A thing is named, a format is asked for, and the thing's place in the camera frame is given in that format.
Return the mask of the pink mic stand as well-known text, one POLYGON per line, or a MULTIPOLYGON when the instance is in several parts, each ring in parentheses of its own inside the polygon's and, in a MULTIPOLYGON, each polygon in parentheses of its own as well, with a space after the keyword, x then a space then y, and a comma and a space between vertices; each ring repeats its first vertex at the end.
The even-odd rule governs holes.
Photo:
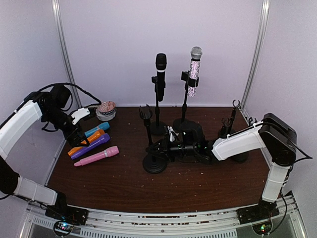
MULTIPOLYGON (((148 104, 146 104, 143 107, 142 106, 139 107, 139 116, 143 120, 143 125, 146 128, 149 146, 153 144, 153 140, 152 140, 152 136, 150 132, 152 115, 153 115, 153 112, 148 104)), ((148 154, 143 159, 142 165, 146 172, 150 174, 159 174, 166 169, 167 162, 166 160, 159 157, 155 157, 148 152, 148 154)))

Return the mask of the orange microphone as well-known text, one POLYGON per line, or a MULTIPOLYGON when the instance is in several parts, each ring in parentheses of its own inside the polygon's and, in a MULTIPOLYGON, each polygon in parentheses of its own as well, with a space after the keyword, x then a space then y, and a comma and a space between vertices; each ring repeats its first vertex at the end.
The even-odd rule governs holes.
MULTIPOLYGON (((91 136, 88 137, 88 141, 92 143, 93 141, 97 140, 100 136, 104 135, 105 131, 103 129, 98 129, 95 131, 91 136)), ((81 150, 83 147, 74 147, 70 151, 68 151, 68 155, 71 157, 77 151, 81 150)))

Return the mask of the purple microphone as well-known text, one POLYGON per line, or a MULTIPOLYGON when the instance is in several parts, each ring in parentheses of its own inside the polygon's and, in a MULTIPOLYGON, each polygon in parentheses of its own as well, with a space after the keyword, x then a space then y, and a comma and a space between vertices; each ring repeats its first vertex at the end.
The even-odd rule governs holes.
POLYGON ((107 143, 110 140, 110 136, 108 133, 101 135, 98 139, 95 141, 91 142, 89 146, 85 146, 82 149, 78 150, 75 152, 72 156, 71 159, 75 160, 78 159, 79 157, 83 156, 87 152, 91 151, 92 149, 98 147, 99 145, 102 145, 104 143, 107 143))

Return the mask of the pink microphone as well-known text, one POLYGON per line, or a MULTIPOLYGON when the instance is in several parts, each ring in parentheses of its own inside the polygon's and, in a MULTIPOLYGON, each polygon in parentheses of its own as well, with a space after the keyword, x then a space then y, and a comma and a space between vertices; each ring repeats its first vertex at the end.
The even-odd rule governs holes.
POLYGON ((115 156, 118 153, 119 153, 119 148, 117 146, 112 146, 112 147, 105 149, 104 151, 101 151, 99 153, 96 153, 94 155, 91 155, 89 157, 86 157, 86 158, 79 160, 78 162, 74 163, 74 166, 80 167, 80 166, 84 166, 87 164, 91 164, 91 163, 99 161, 101 159, 115 156))

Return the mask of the blue microphone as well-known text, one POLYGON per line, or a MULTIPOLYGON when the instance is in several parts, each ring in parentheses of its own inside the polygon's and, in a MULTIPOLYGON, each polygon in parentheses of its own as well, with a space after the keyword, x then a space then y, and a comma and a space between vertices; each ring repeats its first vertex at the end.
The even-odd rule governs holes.
POLYGON ((98 129, 108 130, 109 128, 110 128, 109 123, 103 122, 103 123, 100 123, 98 126, 93 127, 92 129, 86 131, 85 135, 86 135, 86 137, 89 137, 89 136, 93 135, 98 129))

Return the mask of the glitter mic stand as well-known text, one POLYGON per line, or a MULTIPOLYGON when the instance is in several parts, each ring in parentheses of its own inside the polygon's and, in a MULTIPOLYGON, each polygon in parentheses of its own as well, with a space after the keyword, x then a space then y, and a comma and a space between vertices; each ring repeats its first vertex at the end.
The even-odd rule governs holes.
POLYGON ((180 130, 180 125, 186 120, 185 115, 187 111, 187 99, 188 97, 194 97, 196 94, 196 87, 199 83, 198 76, 192 76, 190 71, 183 71, 181 74, 181 80, 185 81, 185 96, 182 105, 182 115, 181 118, 175 119, 173 122, 173 128, 176 131, 180 130))

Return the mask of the mic stand front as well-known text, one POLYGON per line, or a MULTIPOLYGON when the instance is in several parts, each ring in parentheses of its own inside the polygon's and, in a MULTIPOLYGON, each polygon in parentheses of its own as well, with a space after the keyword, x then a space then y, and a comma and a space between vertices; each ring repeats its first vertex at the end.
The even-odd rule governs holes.
MULTIPOLYGON (((247 119, 247 122, 248 122, 249 126, 251 126, 253 123, 256 123, 258 121, 256 118, 249 117, 247 119)), ((247 161, 248 157, 249 157, 249 152, 244 152, 244 153, 240 153, 238 155, 233 156, 232 160, 237 162, 237 163, 244 163, 247 161)))

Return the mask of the black microphone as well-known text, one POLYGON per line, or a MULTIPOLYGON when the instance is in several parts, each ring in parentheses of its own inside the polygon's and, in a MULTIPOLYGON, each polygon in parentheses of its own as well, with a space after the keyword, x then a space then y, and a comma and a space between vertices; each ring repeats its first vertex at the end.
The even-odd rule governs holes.
POLYGON ((156 69, 157 69, 156 94, 157 94, 159 102, 161 102, 164 97, 166 66, 167 66, 166 54, 164 53, 157 54, 156 56, 156 69))

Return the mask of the glitter silver microphone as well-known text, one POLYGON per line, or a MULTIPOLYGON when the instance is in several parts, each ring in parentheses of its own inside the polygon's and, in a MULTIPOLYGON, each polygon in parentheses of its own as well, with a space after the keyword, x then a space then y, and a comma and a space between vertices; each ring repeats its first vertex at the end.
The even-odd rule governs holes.
POLYGON ((202 49, 195 46, 191 49, 191 62, 189 70, 189 81, 188 81, 188 96, 194 97, 196 94, 196 88, 199 83, 199 70, 201 57, 203 55, 202 49))

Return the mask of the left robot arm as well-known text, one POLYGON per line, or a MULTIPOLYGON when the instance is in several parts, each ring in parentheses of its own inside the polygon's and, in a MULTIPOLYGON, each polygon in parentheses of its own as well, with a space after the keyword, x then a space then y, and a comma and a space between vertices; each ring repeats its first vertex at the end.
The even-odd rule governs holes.
POLYGON ((55 130, 63 132, 66 141, 73 147, 90 143, 82 131, 79 121, 90 115, 87 107, 71 114, 65 106, 72 96, 70 83, 54 83, 31 92, 19 107, 0 126, 0 190, 6 196, 18 196, 46 206, 46 215, 60 220, 75 218, 67 205, 66 195, 22 177, 15 172, 6 159, 20 137, 38 120, 53 124, 55 130))

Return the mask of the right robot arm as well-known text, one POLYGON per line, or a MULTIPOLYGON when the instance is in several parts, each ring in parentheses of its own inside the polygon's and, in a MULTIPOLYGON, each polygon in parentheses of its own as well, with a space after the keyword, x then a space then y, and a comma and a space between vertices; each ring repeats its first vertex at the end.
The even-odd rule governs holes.
POLYGON ((266 148, 272 158, 270 171, 259 203, 237 211, 242 222, 253 218, 267 219, 275 215, 276 201, 293 164, 296 161, 297 134, 294 129, 272 113, 246 129, 224 138, 206 140, 200 124, 185 121, 180 125, 181 141, 170 139, 170 130, 164 139, 150 145, 146 151, 157 158, 193 156, 204 164, 224 161, 249 151, 266 148))

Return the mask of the black mic stand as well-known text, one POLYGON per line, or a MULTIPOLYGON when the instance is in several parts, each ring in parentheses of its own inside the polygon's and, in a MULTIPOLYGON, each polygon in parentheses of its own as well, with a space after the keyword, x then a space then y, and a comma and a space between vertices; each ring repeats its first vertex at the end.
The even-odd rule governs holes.
POLYGON ((157 76, 152 76, 152 83, 155 84, 155 94, 156 94, 156 106, 155 106, 155 116, 156 119, 150 124, 150 132, 152 135, 164 135, 166 123, 160 121, 160 109, 159 102, 162 101, 162 92, 160 92, 159 82, 157 76))

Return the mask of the left aluminium post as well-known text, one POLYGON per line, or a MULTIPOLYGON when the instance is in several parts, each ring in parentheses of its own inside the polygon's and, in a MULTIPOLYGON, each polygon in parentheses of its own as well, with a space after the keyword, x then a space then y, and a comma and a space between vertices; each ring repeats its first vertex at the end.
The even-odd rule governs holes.
POLYGON ((56 23, 57 33, 59 37, 61 52, 62 52, 62 59, 63 59, 64 67, 66 70, 66 75, 67 75, 68 81, 72 84, 75 84, 75 80, 74 80, 74 76, 73 76, 73 72, 71 68, 71 63, 69 59, 69 54, 68 54, 68 50, 66 46, 64 30, 63 30, 60 4, 58 0, 51 0, 51 2, 52 2, 54 20, 56 23))

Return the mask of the aluminium post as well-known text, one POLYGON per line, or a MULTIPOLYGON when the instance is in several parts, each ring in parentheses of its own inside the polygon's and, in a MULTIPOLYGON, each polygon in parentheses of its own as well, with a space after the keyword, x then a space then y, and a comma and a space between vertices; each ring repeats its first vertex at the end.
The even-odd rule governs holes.
POLYGON ((75 84, 75 80, 74 80, 74 76, 73 76, 73 72, 71 68, 71 63, 69 59, 69 54, 68 54, 68 50, 66 46, 64 30, 63 30, 60 4, 58 0, 51 0, 51 2, 52 2, 54 20, 56 23, 57 33, 59 37, 61 52, 62 52, 62 59, 63 59, 64 67, 66 70, 66 75, 67 75, 68 81, 72 84, 75 84))
POLYGON ((248 79, 246 83, 246 87, 243 93, 242 101, 241 101, 241 110, 244 111, 246 109, 247 100, 251 92, 251 88, 256 76, 257 67, 260 61, 260 54, 264 44, 264 38, 266 34, 268 18, 269 18, 269 10, 270 10, 270 0, 262 1, 262 9, 259 20, 258 34, 254 49, 254 54, 251 62, 250 71, 248 74, 248 79))

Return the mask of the front aluminium rail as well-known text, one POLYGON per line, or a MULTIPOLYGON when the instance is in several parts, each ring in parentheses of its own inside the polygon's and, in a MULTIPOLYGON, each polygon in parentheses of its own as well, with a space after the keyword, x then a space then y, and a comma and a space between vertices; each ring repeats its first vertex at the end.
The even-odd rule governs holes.
POLYGON ((268 219, 241 223, 237 208, 189 213, 125 213, 89 209, 84 225, 47 217, 31 203, 22 220, 19 238, 261 238, 268 225, 270 238, 306 238, 307 232, 292 195, 277 201, 279 214, 268 219))

